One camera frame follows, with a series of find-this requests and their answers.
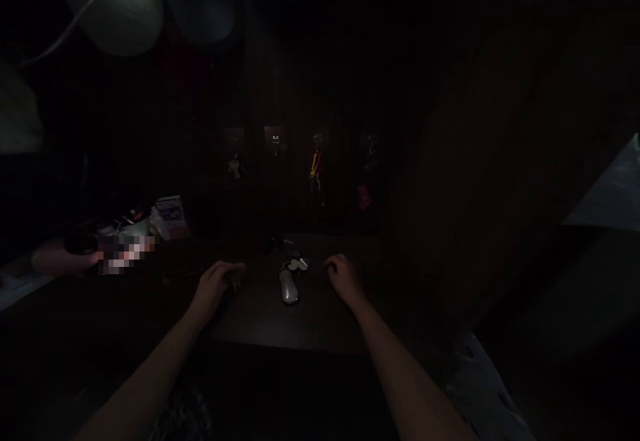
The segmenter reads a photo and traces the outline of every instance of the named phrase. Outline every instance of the table surface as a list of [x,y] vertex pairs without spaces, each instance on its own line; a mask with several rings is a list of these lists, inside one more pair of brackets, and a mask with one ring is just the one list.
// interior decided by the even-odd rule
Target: table surface
[[283,303],[279,272],[287,257],[282,252],[265,255],[260,236],[225,236],[219,240],[189,240],[161,246],[165,263],[179,260],[182,272],[165,272],[172,283],[184,272],[197,276],[218,259],[245,262],[247,270],[237,295],[228,296],[219,308],[209,336],[214,340],[275,346],[299,350],[366,354],[360,328],[353,314],[338,298],[323,262],[343,253],[355,265],[363,289],[391,329],[423,363],[450,364],[450,353],[435,341],[425,319],[419,296],[409,283],[397,279],[393,262],[376,238],[285,234],[309,262],[306,272],[293,279],[299,301]]

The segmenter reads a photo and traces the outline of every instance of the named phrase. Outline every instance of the keychain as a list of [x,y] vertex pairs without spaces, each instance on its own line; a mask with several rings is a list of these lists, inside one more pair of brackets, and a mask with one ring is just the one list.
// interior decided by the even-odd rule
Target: keychain
[[233,173],[235,179],[240,179],[240,161],[238,159],[232,159],[229,161],[229,172]]
[[316,151],[313,154],[313,161],[311,161],[311,169],[309,170],[309,185],[311,186],[311,192],[320,192],[320,173],[322,172],[322,153]]

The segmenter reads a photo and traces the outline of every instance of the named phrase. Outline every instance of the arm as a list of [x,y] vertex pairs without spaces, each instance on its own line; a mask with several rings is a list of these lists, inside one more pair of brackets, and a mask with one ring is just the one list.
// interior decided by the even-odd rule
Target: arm
[[449,399],[369,304],[353,264],[339,254],[331,256],[325,267],[360,324],[400,439],[474,440]]
[[218,261],[202,275],[193,301],[182,319],[74,441],[148,438],[196,337],[211,320],[227,289],[224,275],[243,268],[244,264]]

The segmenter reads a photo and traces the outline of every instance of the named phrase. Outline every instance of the car key fob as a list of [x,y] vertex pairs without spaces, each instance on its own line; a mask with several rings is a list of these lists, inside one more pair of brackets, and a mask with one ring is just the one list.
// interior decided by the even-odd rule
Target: car key fob
[[280,271],[280,290],[285,304],[294,304],[298,301],[298,288],[295,287],[291,271]]

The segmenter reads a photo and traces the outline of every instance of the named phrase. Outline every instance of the cord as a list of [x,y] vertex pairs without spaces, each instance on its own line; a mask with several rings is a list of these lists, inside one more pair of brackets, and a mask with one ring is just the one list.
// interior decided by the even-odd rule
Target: cord
[[96,0],[88,0],[86,2],[86,4],[84,4],[84,6],[82,6],[82,8],[80,8],[80,10],[77,12],[77,14],[73,17],[73,19],[71,20],[71,22],[67,26],[67,28],[62,32],[62,34],[60,34],[60,36],[58,37],[56,42],[51,44],[46,50],[44,50],[44,52],[42,52],[42,54],[40,54],[40,55],[38,55],[36,57],[32,57],[31,59],[27,59],[26,61],[22,61],[22,62],[16,64],[15,66],[18,67],[18,68],[23,68],[23,67],[30,66],[30,65],[35,64],[36,62],[44,59],[46,56],[48,56],[49,54],[54,52],[69,37],[69,34],[71,34],[72,30],[75,28],[76,24],[78,24],[78,21],[82,17],[82,14],[84,14],[86,12],[86,10],[88,8],[90,8],[91,5],[95,1]]

